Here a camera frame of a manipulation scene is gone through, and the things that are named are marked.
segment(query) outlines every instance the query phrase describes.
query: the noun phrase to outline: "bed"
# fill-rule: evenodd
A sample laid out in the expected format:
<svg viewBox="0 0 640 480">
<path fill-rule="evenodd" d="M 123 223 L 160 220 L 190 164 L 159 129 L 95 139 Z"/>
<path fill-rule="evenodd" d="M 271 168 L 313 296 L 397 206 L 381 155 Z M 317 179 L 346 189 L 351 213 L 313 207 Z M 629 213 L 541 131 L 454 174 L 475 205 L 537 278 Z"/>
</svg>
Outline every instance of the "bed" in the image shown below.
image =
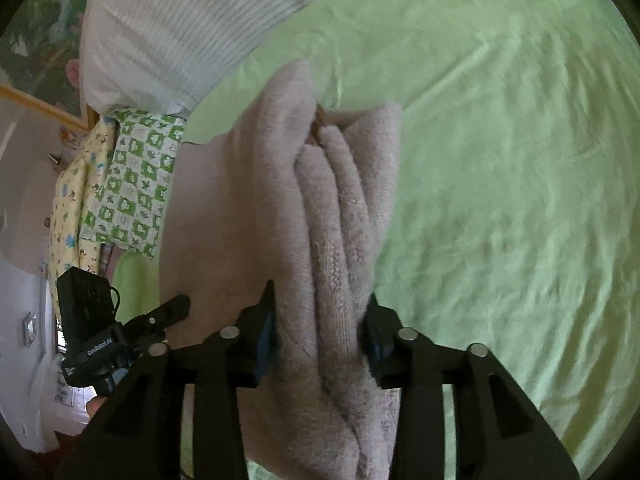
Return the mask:
<svg viewBox="0 0 640 480">
<path fill-rule="evenodd" d="M 82 52 L 94 61 L 83 87 L 100 111 L 188 115 L 183 141 L 195 143 L 226 132 L 299 57 L 327 108 L 400 103 L 380 303 L 437 343 L 486 343 L 581 476 L 624 478 L 638 470 L 640 442 L 640 50 L 633 1 L 614 1 L 313 0 L 189 99 L 170 85 L 150 96 L 148 82 L 164 77 L 153 70 L 132 88 L 117 75 L 126 64 L 114 52 L 111 64 L 95 61 L 100 36 L 87 35 Z M 166 299 L 158 257 L 125 253 L 113 284 L 122 320 Z M 270 478 L 258 465 L 252 475 Z"/>
</svg>

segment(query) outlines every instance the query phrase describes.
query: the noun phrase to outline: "hand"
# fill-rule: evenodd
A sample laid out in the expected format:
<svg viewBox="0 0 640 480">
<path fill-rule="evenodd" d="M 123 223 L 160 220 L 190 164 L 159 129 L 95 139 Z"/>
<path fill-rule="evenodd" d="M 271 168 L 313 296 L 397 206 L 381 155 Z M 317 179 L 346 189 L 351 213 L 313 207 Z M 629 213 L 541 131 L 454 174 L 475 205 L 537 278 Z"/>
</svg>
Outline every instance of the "hand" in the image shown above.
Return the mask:
<svg viewBox="0 0 640 480">
<path fill-rule="evenodd" d="M 86 409 L 86 412 L 89 414 L 89 418 L 94 418 L 95 413 L 104 404 L 105 400 L 107 400 L 107 397 L 94 397 L 86 404 L 84 408 Z"/>
</svg>

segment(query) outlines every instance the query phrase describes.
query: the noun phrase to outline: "cable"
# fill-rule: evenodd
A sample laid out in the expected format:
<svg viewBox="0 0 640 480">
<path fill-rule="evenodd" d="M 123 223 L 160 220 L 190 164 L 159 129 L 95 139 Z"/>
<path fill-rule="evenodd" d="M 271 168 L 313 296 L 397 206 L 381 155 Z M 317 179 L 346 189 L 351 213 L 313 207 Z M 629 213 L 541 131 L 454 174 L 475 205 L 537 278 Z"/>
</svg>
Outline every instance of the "cable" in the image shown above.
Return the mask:
<svg viewBox="0 0 640 480">
<path fill-rule="evenodd" d="M 118 307 L 120 306 L 120 293 L 118 292 L 118 289 L 115 288 L 114 286 L 110 286 L 109 287 L 113 292 L 116 293 L 116 296 L 118 297 L 118 303 L 116 303 L 116 308 L 113 309 L 113 317 L 116 317 L 116 314 L 118 312 Z"/>
</svg>

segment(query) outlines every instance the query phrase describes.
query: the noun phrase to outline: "wooden frame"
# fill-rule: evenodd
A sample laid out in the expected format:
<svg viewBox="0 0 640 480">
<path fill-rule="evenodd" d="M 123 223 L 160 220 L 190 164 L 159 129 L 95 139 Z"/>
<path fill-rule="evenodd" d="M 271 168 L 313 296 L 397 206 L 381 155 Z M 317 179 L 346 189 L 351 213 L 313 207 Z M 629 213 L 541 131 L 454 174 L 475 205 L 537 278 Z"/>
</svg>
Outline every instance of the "wooden frame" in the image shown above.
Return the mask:
<svg viewBox="0 0 640 480">
<path fill-rule="evenodd" d="M 79 118 L 11 86 L 0 85 L 0 98 L 8 99 L 32 110 L 36 110 L 71 130 L 81 131 L 83 133 L 90 132 L 99 119 L 98 113 L 85 103 L 81 105 L 82 118 Z"/>
</svg>

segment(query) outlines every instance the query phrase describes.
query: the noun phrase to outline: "green checkered fabric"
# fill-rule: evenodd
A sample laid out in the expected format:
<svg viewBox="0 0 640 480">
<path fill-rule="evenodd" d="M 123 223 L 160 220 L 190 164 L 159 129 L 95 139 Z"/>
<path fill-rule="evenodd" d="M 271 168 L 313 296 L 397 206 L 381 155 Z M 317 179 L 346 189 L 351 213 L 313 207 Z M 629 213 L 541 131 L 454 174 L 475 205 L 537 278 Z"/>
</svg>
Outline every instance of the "green checkered fabric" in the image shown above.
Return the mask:
<svg viewBox="0 0 640 480">
<path fill-rule="evenodd" d="M 132 108 L 114 116 L 120 133 L 113 160 L 80 236 L 154 256 L 184 120 Z"/>
</svg>

